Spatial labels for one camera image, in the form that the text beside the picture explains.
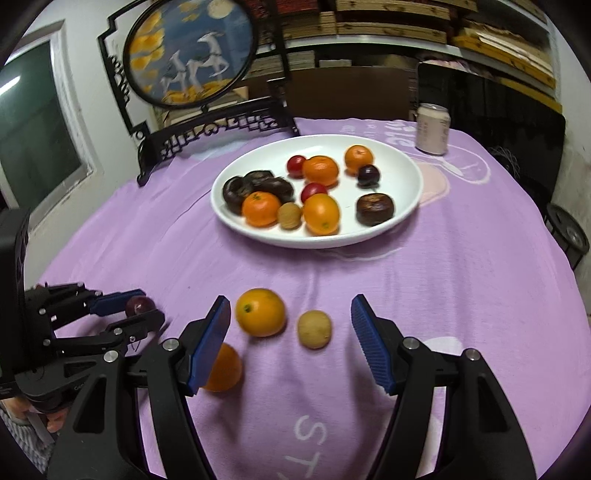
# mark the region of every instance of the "round black stool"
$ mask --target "round black stool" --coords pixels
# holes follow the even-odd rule
[[[544,222],[566,254],[570,268],[573,270],[577,268],[577,265],[589,251],[589,240],[577,220],[563,208],[549,203],[546,207]]]

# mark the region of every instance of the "can lid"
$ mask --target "can lid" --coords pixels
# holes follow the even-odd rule
[[[447,108],[441,105],[435,105],[434,103],[421,103],[422,107],[430,108],[431,110],[438,110],[440,112],[447,112]]]

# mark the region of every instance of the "orange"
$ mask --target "orange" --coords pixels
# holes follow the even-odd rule
[[[335,199],[325,193],[317,193],[306,200],[304,221],[310,232],[330,235],[339,228],[340,210]]]
[[[272,193],[251,193],[242,204],[242,214],[252,226],[269,226],[277,221],[281,202]]]
[[[334,185],[339,178],[339,166],[332,158],[324,155],[306,160],[301,170],[306,180],[320,183],[325,187]]]
[[[266,288],[244,292],[236,302],[236,320],[242,330],[254,337],[268,337],[285,325],[285,304]]]
[[[217,353],[205,390],[223,392],[236,385],[242,376],[242,361],[237,351],[227,343],[223,343]]]
[[[349,175],[356,176],[361,167],[372,165],[373,163],[374,154],[363,145],[353,145],[345,152],[345,165],[347,165],[345,171]]]

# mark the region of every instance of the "window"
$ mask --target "window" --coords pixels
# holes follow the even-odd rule
[[[92,172],[66,72],[63,23],[45,27],[0,72],[0,191],[31,227]]]

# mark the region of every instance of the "tablecloth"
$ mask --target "tablecloth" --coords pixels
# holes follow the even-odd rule
[[[42,280],[84,281],[105,292],[141,287],[166,314],[163,339],[203,317],[219,294],[234,304],[249,288],[266,287],[284,299],[288,325],[281,335],[250,338],[232,322],[226,341],[242,357],[243,381],[226,393],[201,390],[189,399],[220,480],[367,475],[395,399],[375,385],[351,327],[350,302],[358,293],[377,315],[434,350],[483,353],[540,476],[591,403],[591,335],[574,275],[533,201],[459,131],[450,133],[447,155],[432,157],[414,148],[409,122],[299,119],[298,126],[304,135],[359,135],[405,151],[425,178],[420,207],[393,230],[350,247],[297,251],[242,237],[215,218],[209,190],[238,156],[288,137],[253,135],[215,158],[177,157],[142,189],[134,182],[121,187]],[[199,142],[193,148],[206,149]],[[333,320],[332,340],[320,351],[297,340],[296,320],[311,309]],[[87,318],[59,335],[96,333],[111,320]],[[438,389],[420,473],[433,468],[442,419]],[[144,403],[148,461],[164,475],[150,426]]]

